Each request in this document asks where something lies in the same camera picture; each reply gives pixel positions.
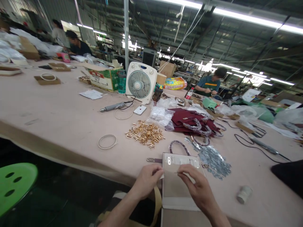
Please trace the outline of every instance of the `green plastic stool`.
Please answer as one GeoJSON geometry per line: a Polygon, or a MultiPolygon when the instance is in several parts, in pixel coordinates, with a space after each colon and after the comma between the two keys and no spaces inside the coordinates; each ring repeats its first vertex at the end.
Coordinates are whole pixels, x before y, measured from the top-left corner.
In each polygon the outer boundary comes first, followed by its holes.
{"type": "Polygon", "coordinates": [[[17,163],[0,168],[0,217],[27,194],[37,176],[38,169],[31,163],[17,163]]]}

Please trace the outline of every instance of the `work table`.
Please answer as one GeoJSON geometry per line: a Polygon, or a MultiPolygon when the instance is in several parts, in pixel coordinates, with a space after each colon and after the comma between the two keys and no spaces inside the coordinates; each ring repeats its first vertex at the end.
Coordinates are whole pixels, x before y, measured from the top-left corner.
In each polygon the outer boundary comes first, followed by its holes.
{"type": "MultiPolygon", "coordinates": [[[[55,61],[30,61],[30,64],[40,66],[49,62],[55,61]]],[[[0,137],[52,161],[130,186],[142,166],[149,164],[146,158],[162,158],[163,152],[169,152],[168,147],[173,140],[181,141],[192,156],[197,156],[182,133],[164,131],[166,139],[157,143],[155,149],[127,139],[125,132],[132,123],[146,120],[150,107],[141,116],[133,114],[127,120],[116,119],[114,111],[98,112],[100,108],[127,101],[127,98],[123,94],[79,82],[78,77],[83,75],[81,70],[84,68],[80,66],[71,72],[22,69],[23,74],[20,75],[0,76],[0,137]],[[46,72],[56,75],[62,84],[39,85],[34,76],[46,72]],[[107,95],[91,100],[78,94],[88,89],[107,95]],[[107,134],[115,135],[118,144],[109,150],[101,150],[98,141],[107,134]]],[[[164,93],[183,98],[186,91],[165,90],[164,93]]],[[[135,100],[134,104],[137,108],[140,102],[135,100]]],[[[116,116],[124,118],[132,111],[132,107],[124,112],[117,111],[116,116]]],[[[261,151],[240,144],[234,136],[239,134],[246,138],[240,130],[230,128],[224,122],[219,123],[227,131],[224,137],[211,138],[211,145],[231,164],[231,174],[223,180],[214,178],[207,171],[205,174],[221,209],[229,217],[250,226],[302,226],[303,200],[270,171],[275,163],[261,151]],[[236,193],[243,185],[253,190],[245,205],[236,200],[236,193]]],[[[271,128],[258,126],[267,132],[260,141],[276,148],[292,161],[303,159],[302,148],[292,139],[271,128]]],[[[178,146],[174,146],[173,151],[185,154],[178,146]]],[[[285,162],[281,157],[267,155],[285,162]]]]}

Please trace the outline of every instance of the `water bottle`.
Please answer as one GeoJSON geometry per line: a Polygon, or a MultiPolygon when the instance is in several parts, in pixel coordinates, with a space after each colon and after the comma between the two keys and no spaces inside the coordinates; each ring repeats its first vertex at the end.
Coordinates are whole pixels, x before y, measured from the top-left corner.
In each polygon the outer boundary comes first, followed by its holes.
{"type": "Polygon", "coordinates": [[[124,94],[126,92],[126,71],[121,70],[118,74],[119,83],[118,83],[118,92],[124,94]]]}
{"type": "Polygon", "coordinates": [[[192,94],[193,94],[193,88],[191,88],[191,90],[188,91],[188,93],[186,94],[186,96],[185,96],[185,101],[186,101],[186,102],[189,101],[189,99],[190,99],[190,97],[192,96],[192,94]]]}

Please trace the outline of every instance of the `hand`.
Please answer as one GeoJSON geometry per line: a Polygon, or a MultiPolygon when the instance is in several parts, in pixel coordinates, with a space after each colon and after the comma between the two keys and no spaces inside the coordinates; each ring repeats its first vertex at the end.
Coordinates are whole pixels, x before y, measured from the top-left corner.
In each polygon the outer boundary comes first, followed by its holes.
{"type": "Polygon", "coordinates": [[[140,200],[147,198],[163,173],[164,170],[158,164],[144,166],[131,192],[138,196],[140,200]]]}
{"type": "Polygon", "coordinates": [[[218,210],[219,206],[217,205],[215,197],[211,191],[208,180],[202,173],[200,173],[191,164],[181,165],[177,172],[178,176],[188,187],[189,193],[196,205],[203,213],[210,214],[218,210]],[[196,183],[193,184],[192,181],[183,173],[188,173],[196,183]]]}

